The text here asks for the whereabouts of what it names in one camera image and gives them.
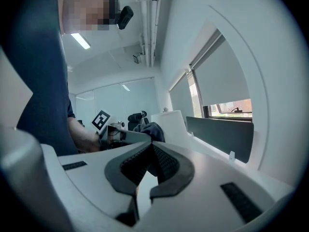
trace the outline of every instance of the dark gray panel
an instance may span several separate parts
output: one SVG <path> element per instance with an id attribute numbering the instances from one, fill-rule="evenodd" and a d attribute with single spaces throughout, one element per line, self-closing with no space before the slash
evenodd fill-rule
<path id="1" fill-rule="evenodd" d="M 187 117 L 188 132 L 217 149 L 247 163 L 250 157 L 254 125 L 252 122 Z"/>
<path id="2" fill-rule="evenodd" d="M 260 208 L 235 183 L 231 182 L 221 185 L 221 189 L 227 195 L 245 223 L 251 222 L 262 214 Z"/>
<path id="3" fill-rule="evenodd" d="M 62 165 L 62 167 L 66 171 L 66 170 L 70 170 L 70 169 L 74 169 L 74 168 L 83 167 L 85 165 L 87 165 L 87 163 L 85 163 L 84 161 L 79 161 L 79 162 L 74 162 L 74 163 Z"/>

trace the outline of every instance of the door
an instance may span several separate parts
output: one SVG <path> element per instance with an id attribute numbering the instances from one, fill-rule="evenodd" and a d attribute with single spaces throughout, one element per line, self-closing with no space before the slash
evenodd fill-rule
<path id="1" fill-rule="evenodd" d="M 122 83 L 122 92 L 126 123 L 128 123 L 127 118 L 132 114 L 145 111 L 149 122 L 151 122 L 151 115 L 159 113 L 155 80 L 153 78 Z"/>
<path id="2" fill-rule="evenodd" d="M 109 114 L 116 117 L 116 121 L 122 121 L 126 124 L 121 84 L 98 88 L 96 90 L 96 108 L 97 113 L 100 110 L 106 110 Z"/>
<path id="3" fill-rule="evenodd" d="M 76 119 L 81 119 L 86 129 L 96 132 L 91 125 L 91 122 L 96 116 L 94 90 L 76 95 L 76 114 Z"/>

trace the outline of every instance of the person's arm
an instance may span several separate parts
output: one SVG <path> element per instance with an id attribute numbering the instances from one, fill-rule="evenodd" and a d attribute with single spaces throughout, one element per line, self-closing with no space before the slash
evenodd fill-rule
<path id="1" fill-rule="evenodd" d="M 98 135 L 85 129 L 75 118 L 68 117 L 68 127 L 76 147 L 86 153 L 100 150 Z"/>

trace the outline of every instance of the dark fabric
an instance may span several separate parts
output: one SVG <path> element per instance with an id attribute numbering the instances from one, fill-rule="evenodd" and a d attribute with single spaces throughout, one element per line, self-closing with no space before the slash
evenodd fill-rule
<path id="1" fill-rule="evenodd" d="M 137 127 L 137 125 L 139 124 L 139 122 L 129 122 L 127 124 L 127 129 L 129 131 L 133 131 L 135 127 Z"/>
<path id="2" fill-rule="evenodd" d="M 33 92 L 17 127 L 51 145 L 58 156 L 77 154 L 68 117 L 75 117 L 57 0 L 23 0 L 1 39 L 11 64 Z"/>
<path id="3" fill-rule="evenodd" d="M 139 124 L 133 131 L 146 133 L 151 136 L 152 141 L 164 142 L 164 133 L 161 127 L 157 123 Z"/>
<path id="4" fill-rule="evenodd" d="M 149 124 L 149 120 L 147 118 L 144 118 L 144 123 Z"/>

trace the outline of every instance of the person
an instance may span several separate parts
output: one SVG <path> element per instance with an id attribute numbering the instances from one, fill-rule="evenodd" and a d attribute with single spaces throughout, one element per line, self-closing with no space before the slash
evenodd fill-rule
<path id="1" fill-rule="evenodd" d="M 62 35 L 112 24 L 118 0 L 21 0 L 2 35 L 7 58 L 33 92 L 17 128 L 58 156 L 100 150 L 98 135 L 75 119 Z"/>

